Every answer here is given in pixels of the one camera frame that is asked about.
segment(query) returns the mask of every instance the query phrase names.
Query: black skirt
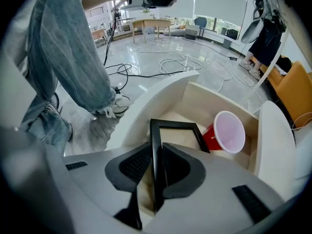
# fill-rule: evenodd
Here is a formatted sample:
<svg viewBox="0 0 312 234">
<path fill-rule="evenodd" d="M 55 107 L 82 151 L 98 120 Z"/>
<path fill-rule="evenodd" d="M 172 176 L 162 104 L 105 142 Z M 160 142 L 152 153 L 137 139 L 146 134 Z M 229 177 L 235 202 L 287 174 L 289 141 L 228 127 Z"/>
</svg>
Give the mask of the black skirt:
<svg viewBox="0 0 312 234">
<path fill-rule="evenodd" d="M 249 52 L 253 53 L 259 62 L 269 66 L 280 46 L 281 37 L 282 33 L 279 33 L 277 26 L 270 21 L 265 21 L 260 35 Z"/>
</svg>

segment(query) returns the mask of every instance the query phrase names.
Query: railing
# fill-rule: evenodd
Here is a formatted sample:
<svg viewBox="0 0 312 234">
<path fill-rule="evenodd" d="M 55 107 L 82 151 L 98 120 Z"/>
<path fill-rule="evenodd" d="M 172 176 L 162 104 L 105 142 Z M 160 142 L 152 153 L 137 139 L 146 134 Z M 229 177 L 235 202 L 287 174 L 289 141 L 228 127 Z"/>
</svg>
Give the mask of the railing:
<svg viewBox="0 0 312 234">
<path fill-rule="evenodd" d="M 90 18 L 90 17 L 96 16 L 96 15 L 103 14 L 104 13 L 104 9 L 103 9 L 103 7 L 99 7 L 99 8 L 95 8 L 95 9 L 92 9 L 92 10 L 87 10 L 84 13 L 86 15 L 86 18 Z"/>
</svg>

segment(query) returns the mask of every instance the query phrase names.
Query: white rim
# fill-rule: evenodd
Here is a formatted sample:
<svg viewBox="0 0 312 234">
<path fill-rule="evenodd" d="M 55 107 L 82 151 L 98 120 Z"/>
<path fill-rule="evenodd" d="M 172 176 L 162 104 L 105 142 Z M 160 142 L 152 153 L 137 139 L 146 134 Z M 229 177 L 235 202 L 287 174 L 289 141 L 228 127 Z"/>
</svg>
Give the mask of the white rim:
<svg viewBox="0 0 312 234">
<path fill-rule="evenodd" d="M 238 120 L 238 122 L 239 122 L 241 128 L 243 129 L 243 132 L 244 132 L 244 134 L 243 134 L 243 141 L 242 141 L 242 144 L 241 144 L 241 148 L 240 148 L 239 150 L 229 151 L 229 149 L 227 149 L 227 148 L 219 141 L 218 132 L 216 131 L 216 121 L 217 121 L 219 115 L 220 115 L 220 114 L 223 114 L 223 113 L 227 113 L 227 114 L 233 115 L 233 116 Z M 243 123 L 240 121 L 240 119 L 239 119 L 235 114 L 233 114 L 233 113 L 231 113 L 231 112 L 229 112 L 229 111 L 221 111 L 221 112 L 218 113 L 218 114 L 216 115 L 216 117 L 214 118 L 214 135 L 215 135 L 215 139 L 217 140 L 217 142 L 218 142 L 218 144 L 220 145 L 220 147 L 221 147 L 224 151 L 226 151 L 226 152 L 228 152 L 228 153 L 230 153 L 230 154 L 237 154 L 237 153 L 239 153 L 239 152 L 243 149 L 243 147 L 244 147 L 244 145 L 245 145 L 245 129 L 244 129 Z"/>
</svg>

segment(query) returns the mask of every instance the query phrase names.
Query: black vent grille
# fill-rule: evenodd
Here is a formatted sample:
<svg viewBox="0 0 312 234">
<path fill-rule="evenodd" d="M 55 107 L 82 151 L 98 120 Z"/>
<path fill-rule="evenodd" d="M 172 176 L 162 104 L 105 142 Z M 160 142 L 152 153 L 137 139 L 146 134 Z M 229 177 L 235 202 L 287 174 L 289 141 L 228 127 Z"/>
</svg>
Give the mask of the black vent grille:
<svg viewBox="0 0 312 234">
<path fill-rule="evenodd" d="M 68 171 L 73 170 L 73 169 L 77 169 L 83 166 L 88 165 L 86 162 L 84 161 L 80 161 L 80 162 L 76 162 L 76 163 L 72 163 L 72 164 L 67 164 L 66 168 Z"/>
<path fill-rule="evenodd" d="M 270 210 L 246 185 L 234 187 L 232 190 L 255 224 L 270 215 Z"/>
<path fill-rule="evenodd" d="M 119 165 L 119 169 L 125 176 L 139 184 L 149 165 L 150 153 L 149 150 L 146 149 L 122 161 Z"/>
</svg>

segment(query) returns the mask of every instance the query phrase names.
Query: floor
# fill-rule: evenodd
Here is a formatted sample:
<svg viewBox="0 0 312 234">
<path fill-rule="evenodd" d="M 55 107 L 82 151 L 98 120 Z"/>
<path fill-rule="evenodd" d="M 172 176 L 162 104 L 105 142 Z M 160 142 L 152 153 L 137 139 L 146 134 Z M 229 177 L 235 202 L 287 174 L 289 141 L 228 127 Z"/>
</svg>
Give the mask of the floor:
<svg viewBox="0 0 312 234">
<path fill-rule="evenodd" d="M 182 38 L 169 37 L 160 35 L 158 39 L 156 35 L 147 35 L 147 42 L 155 43 L 152 46 L 144 47 L 143 36 L 136 36 L 136 43 L 133 43 L 132 38 L 113 42 L 110 47 L 106 66 L 116 65 L 119 63 L 130 63 L 132 69 L 128 72 L 134 75 L 150 76 L 159 74 L 159 62 L 163 59 L 176 59 L 179 56 L 175 53 L 139 53 L 137 50 L 144 51 L 160 51 L 169 52 L 175 51 L 182 56 L 192 57 L 195 61 L 202 65 L 198 70 L 198 83 L 212 90 L 217 91 L 224 79 L 231 78 L 231 74 L 215 60 L 223 62 L 228 69 L 235 73 L 242 82 L 246 83 L 244 78 L 250 83 L 257 83 L 257 80 L 251 77 L 245 69 L 241 68 L 238 61 L 232 61 L 227 57 L 239 57 L 236 53 L 227 50 L 213 43 L 197 40 L 196 42 L 204 44 L 216 51 L 185 41 Z M 104 61 L 106 46 L 98 48 L 100 59 Z M 174 72 L 181 67 L 177 62 L 164 64 L 168 72 Z M 109 74 L 117 71 L 116 67 L 107 70 Z M 123 94 L 128 96 L 134 102 L 141 94 L 148 91 L 150 87 L 168 76 L 158 76 L 154 78 L 129 77 L 126 87 L 122 90 Z M 122 87 L 126 82 L 126 77 L 115 74 L 111 75 L 111 85 Z M 238 104 L 242 105 L 250 112 L 256 111 L 262 105 L 262 100 L 254 94 L 248 101 L 241 101 L 243 97 L 251 90 L 250 87 L 242 84 L 236 77 L 232 80 L 225 81 L 220 93 Z M 260 97 L 266 101 L 268 96 L 264 89 L 258 89 Z M 86 154 L 91 152 L 102 151 L 106 148 L 106 143 L 110 138 L 115 126 L 118 124 L 118 119 L 108 119 L 106 116 L 93 116 L 84 109 L 78 107 L 75 102 L 69 97 L 61 85 L 57 88 L 57 94 L 60 97 L 60 106 L 62 107 L 61 116 L 70 121 L 73 125 L 74 136 L 73 140 L 67 143 L 65 156 Z"/>
</svg>

